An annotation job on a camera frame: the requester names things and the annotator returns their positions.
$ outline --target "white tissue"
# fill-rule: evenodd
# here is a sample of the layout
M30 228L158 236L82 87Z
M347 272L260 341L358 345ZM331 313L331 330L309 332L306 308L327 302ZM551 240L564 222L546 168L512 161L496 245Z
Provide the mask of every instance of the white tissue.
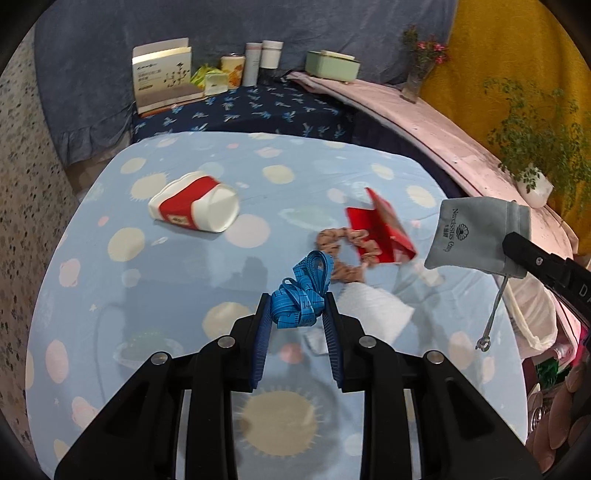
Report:
M339 313L355 317L367 335L392 345L414 313L414 308L398 297L365 283L349 283L336 302ZM319 328L304 334L310 349L317 355L328 353L324 332Z

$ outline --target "yellow curtain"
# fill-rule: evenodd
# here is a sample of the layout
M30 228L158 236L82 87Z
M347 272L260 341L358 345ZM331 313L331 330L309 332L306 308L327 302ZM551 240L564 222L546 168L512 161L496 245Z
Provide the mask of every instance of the yellow curtain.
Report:
M486 148L488 132L507 113L501 96L484 94L489 76L533 80L548 92L562 88L578 101L581 114L591 111L591 72L539 0L459 0L449 54L450 62L433 71L421 97ZM582 122L582 115L576 120ZM555 196L549 205L579 237L579 254L591 253L591 209L566 210Z

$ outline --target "brown scrunchie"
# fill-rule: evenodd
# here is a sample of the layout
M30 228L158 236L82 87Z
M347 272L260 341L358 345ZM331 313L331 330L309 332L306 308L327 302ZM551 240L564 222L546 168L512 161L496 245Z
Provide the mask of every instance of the brown scrunchie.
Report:
M368 236L367 230L353 230L351 228L327 228L322 230L316 237L316 247L318 250L329 254L334 262L331 280L341 280L344 283L365 282L363 272L366 267L373 267L378 261L378 256L382 254L375 240L365 240ZM344 264L338 259L340 245L339 240L346 238L352 245L363 248L365 253L361 255L361 265L353 267Z

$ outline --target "white flower pot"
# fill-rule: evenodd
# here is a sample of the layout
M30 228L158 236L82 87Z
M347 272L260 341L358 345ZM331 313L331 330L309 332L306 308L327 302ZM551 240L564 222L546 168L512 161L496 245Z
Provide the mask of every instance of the white flower pot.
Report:
M525 183L522 181L517 182L517 190L532 208L542 208L546 205L553 188L554 186L542 172L539 173L538 179L535 181L535 188L531 189L529 193L527 192L527 186Z

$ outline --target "blue measuring tape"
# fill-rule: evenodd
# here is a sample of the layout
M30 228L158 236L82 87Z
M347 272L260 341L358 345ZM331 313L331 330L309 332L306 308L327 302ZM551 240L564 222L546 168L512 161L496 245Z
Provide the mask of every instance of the blue measuring tape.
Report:
M271 317L277 328L309 327L324 310L334 262L330 255L314 250L294 268L295 280L284 278L271 295Z

